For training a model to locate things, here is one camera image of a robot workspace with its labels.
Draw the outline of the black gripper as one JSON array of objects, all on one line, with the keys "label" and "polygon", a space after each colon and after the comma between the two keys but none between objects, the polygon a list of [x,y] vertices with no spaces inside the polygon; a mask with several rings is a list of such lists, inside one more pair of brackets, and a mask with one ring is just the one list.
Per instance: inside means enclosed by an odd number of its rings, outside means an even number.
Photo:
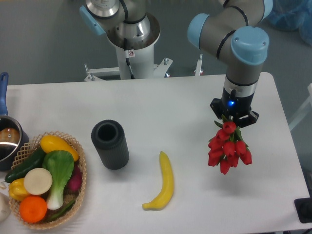
[{"label": "black gripper", "polygon": [[214,98],[210,107],[218,119],[231,119],[240,128],[255,124],[259,114],[252,110],[251,104],[256,86],[257,82],[243,85],[225,78],[222,97]]}]

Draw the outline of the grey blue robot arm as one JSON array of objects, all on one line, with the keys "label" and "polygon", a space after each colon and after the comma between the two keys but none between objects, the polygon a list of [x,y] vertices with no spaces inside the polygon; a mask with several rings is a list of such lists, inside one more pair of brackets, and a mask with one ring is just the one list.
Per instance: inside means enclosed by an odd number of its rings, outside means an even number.
[{"label": "grey blue robot arm", "polygon": [[[272,10],[270,0],[224,0],[216,16],[198,14],[187,30],[188,41],[227,65],[221,98],[211,102],[218,118],[239,127],[256,123],[251,108],[256,85],[267,58],[269,37],[258,28]],[[154,44],[160,36],[157,19],[144,0],[88,0],[79,13],[88,28],[106,35],[115,47],[121,79],[156,78]]]}]

